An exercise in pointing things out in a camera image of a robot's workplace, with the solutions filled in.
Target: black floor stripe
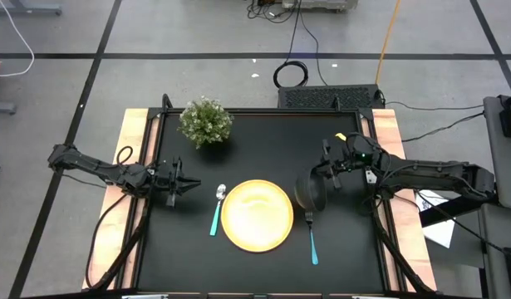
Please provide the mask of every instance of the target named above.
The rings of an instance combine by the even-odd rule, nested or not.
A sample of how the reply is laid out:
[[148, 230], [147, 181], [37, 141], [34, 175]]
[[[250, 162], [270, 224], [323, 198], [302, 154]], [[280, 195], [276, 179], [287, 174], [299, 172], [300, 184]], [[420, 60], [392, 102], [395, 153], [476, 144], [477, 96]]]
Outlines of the black floor stripe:
[[489, 45], [491, 46], [495, 56], [497, 57], [497, 61], [499, 62], [499, 66], [501, 67], [501, 71], [503, 72], [504, 79], [506, 79], [506, 81], [508, 82], [508, 85], [511, 90], [511, 70], [508, 63], [506, 62], [507, 56], [503, 55], [503, 52], [501, 51], [499, 44], [497, 43], [497, 40], [495, 39], [495, 36], [491, 31], [491, 27], [489, 26], [488, 21], [486, 20], [486, 17], [482, 12], [482, 8], [480, 8], [479, 2], [477, 0], [469, 1], [471, 2], [471, 6], [474, 9], [474, 13], [477, 15], [477, 18], [479, 19], [482, 30], [484, 30], [484, 35], [486, 35]]
[[[85, 86], [83, 87], [83, 92], [80, 96], [80, 101], [76, 106], [76, 112], [72, 118], [71, 126], [66, 136], [65, 142], [67, 144], [73, 143], [74, 139], [76, 138], [78, 125], [80, 124], [81, 117], [83, 116], [83, 110], [86, 107], [87, 100], [91, 93], [92, 85], [96, 78], [96, 73], [98, 72], [98, 67], [100, 66], [101, 55], [106, 50], [107, 41], [109, 40], [109, 35], [113, 29], [113, 24], [115, 23], [116, 14], [119, 11], [121, 1], [122, 0], [115, 0], [113, 3], [113, 8], [111, 9], [110, 16], [107, 20], [106, 28], [104, 29], [104, 33], [102, 34], [102, 38], [100, 40], [100, 45], [96, 51], [95, 60], [92, 63], [91, 71], [89, 72], [89, 75], [86, 79]], [[12, 289], [9, 293], [9, 298], [19, 298], [22, 294], [22, 289], [24, 288], [28, 273], [32, 267], [33, 259], [36, 255], [37, 248], [39, 247], [39, 242], [41, 241], [43, 230], [47, 224], [48, 216], [50, 214], [50, 210], [52, 209], [52, 204], [54, 203], [59, 183], [61, 182], [61, 176], [59, 175], [61, 172], [62, 171], [58, 171], [57, 174], [52, 176], [52, 180], [48, 186], [47, 194], [45, 195], [41, 210], [37, 216], [37, 221], [33, 228], [32, 235], [28, 241], [26, 251], [22, 256], [21, 264], [18, 268], [15, 280], [13, 281]]]
[[[200, 60], [200, 59], [286, 59], [286, 52], [253, 53], [103, 53], [101, 59], [126, 60]], [[380, 53], [319, 53], [320, 59], [378, 60]], [[93, 53], [37, 53], [36, 59], [94, 59]], [[511, 54], [504, 55], [511, 60]], [[316, 59], [316, 53], [292, 53], [293, 59]], [[0, 59], [30, 59], [28, 53], [0, 53]], [[496, 60], [495, 54], [429, 54], [429, 53], [388, 53], [386, 60]]]

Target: yellow plate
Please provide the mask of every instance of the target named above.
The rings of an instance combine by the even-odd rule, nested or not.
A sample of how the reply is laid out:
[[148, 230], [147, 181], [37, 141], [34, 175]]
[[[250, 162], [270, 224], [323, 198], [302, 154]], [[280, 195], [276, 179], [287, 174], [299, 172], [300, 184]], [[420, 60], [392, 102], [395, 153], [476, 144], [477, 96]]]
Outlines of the yellow plate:
[[281, 188], [253, 179], [228, 193], [220, 218], [225, 234], [235, 245], [249, 252], [266, 252], [287, 238], [294, 212]]

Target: teal fork handle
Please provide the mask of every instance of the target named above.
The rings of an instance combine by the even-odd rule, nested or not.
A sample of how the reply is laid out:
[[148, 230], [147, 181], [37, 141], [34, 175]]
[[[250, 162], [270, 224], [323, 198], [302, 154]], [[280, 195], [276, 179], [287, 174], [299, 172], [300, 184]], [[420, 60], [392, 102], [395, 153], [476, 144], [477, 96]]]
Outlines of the teal fork handle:
[[312, 253], [312, 265], [318, 264], [318, 255], [316, 254], [316, 248], [314, 247], [314, 234], [312, 234], [312, 229], [310, 229], [311, 233], [311, 253]]
[[219, 215], [220, 215], [220, 206], [221, 202], [218, 202], [216, 204], [216, 210], [214, 211], [214, 217], [213, 217], [213, 224], [211, 225], [211, 231], [209, 232], [209, 235], [216, 236], [216, 231], [219, 227]]

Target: gray floor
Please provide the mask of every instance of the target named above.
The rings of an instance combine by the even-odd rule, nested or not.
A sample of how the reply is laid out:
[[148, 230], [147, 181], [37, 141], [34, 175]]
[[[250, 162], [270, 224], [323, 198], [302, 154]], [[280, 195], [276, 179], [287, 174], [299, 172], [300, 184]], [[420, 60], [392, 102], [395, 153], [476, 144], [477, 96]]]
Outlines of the gray floor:
[[[113, 0], [58, 2], [63, 15], [17, 16], [17, 26], [38, 53], [94, 53]], [[361, 0], [344, 14], [304, 13], [321, 52], [378, 53], [395, 0]], [[501, 50], [511, 53], [511, 0], [479, 0]], [[241, 0], [124, 0], [106, 52], [209, 53], [286, 52], [293, 21], [276, 25], [248, 20]], [[298, 26], [294, 51], [314, 52]], [[24, 53], [8, 20], [0, 17], [0, 53]], [[389, 53], [493, 54], [469, 0], [404, 1]], [[282, 60], [103, 60], [75, 144], [111, 160], [126, 108], [158, 106], [168, 93], [175, 106], [200, 96], [227, 107], [275, 107], [273, 71]], [[314, 60], [309, 85], [321, 85]], [[27, 60], [2, 60], [2, 73], [22, 70]], [[43, 202], [51, 171], [46, 159], [71, 123], [92, 60], [39, 59], [24, 76], [0, 78], [0, 100], [18, 104], [15, 115], [0, 115], [0, 298], [6, 297]], [[372, 83], [375, 60], [320, 60], [329, 84]], [[286, 69], [284, 85], [301, 80]], [[480, 104], [485, 96], [511, 94], [496, 61], [385, 61], [381, 89], [388, 101], [416, 106]], [[448, 125], [480, 112], [419, 112], [392, 105], [403, 138]], [[469, 160], [493, 169], [484, 118], [405, 144], [414, 159]], [[75, 174], [91, 179], [83, 174]], [[23, 296], [77, 292], [81, 288], [102, 190], [63, 179], [32, 264]], [[448, 294], [475, 296], [475, 269], [434, 262], [436, 280]], [[455, 279], [459, 283], [449, 283]], [[466, 283], [469, 291], [460, 285]]]

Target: green plant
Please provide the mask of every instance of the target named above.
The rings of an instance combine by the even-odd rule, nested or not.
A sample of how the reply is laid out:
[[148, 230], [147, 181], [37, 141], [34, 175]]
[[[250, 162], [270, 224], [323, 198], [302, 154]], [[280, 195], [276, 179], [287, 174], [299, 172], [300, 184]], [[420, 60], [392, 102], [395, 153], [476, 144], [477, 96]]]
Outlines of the green plant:
[[222, 142], [229, 137], [233, 116], [217, 100], [202, 96], [201, 101], [190, 101], [179, 117], [180, 130], [195, 142], [196, 149], [204, 144]]

